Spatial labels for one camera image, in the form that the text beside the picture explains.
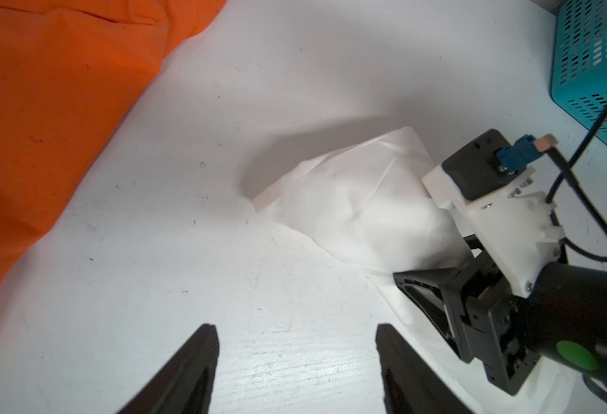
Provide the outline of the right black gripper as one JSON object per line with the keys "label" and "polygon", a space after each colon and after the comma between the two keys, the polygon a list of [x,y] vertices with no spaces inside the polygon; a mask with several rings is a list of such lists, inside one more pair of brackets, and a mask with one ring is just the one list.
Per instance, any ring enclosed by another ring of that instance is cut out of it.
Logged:
{"label": "right black gripper", "polygon": [[477,236],[465,242],[479,255],[462,269],[411,270],[394,273],[393,279],[462,362],[480,360],[488,381],[514,396],[539,361],[526,346],[523,300],[512,294]]}

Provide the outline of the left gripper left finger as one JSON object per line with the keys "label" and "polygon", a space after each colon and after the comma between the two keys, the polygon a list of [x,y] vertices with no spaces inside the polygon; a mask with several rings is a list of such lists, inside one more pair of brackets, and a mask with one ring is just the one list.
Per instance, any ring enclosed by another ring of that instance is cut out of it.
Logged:
{"label": "left gripper left finger", "polygon": [[219,354],[216,327],[201,325],[120,414],[207,413]]}

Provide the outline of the orange cloth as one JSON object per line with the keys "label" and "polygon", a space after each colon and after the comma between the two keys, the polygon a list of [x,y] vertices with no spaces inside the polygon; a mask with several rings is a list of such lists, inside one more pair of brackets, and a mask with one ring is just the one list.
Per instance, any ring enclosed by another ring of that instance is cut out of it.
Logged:
{"label": "orange cloth", "polygon": [[0,1],[0,286],[221,1]]}

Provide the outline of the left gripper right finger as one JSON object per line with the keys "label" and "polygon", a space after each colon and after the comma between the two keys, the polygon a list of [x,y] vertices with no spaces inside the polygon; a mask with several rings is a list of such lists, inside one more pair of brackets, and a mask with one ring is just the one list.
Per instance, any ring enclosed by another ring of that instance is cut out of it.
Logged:
{"label": "left gripper right finger", "polygon": [[375,340],[389,414],[472,412],[393,326],[380,324]]}

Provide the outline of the white cloth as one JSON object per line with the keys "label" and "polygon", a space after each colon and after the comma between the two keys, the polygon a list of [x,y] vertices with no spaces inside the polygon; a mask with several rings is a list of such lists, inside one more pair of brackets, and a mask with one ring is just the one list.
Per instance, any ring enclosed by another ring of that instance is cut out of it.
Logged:
{"label": "white cloth", "polygon": [[414,349],[479,413],[562,413],[575,375],[541,360],[514,396],[493,386],[478,362],[462,362],[393,274],[465,267],[472,252],[451,213],[422,184],[433,162],[411,128],[305,160],[253,200],[265,220],[312,239],[348,264],[370,267],[372,283],[408,331]]}

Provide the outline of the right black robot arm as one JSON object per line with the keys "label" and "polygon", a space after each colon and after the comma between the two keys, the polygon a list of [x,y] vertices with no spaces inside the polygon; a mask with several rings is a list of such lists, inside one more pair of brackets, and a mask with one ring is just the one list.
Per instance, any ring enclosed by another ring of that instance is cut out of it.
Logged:
{"label": "right black robot arm", "polygon": [[543,357],[607,388],[607,272],[551,262],[520,298],[482,250],[463,268],[393,279],[453,353],[466,363],[480,360],[488,381],[509,395]]}

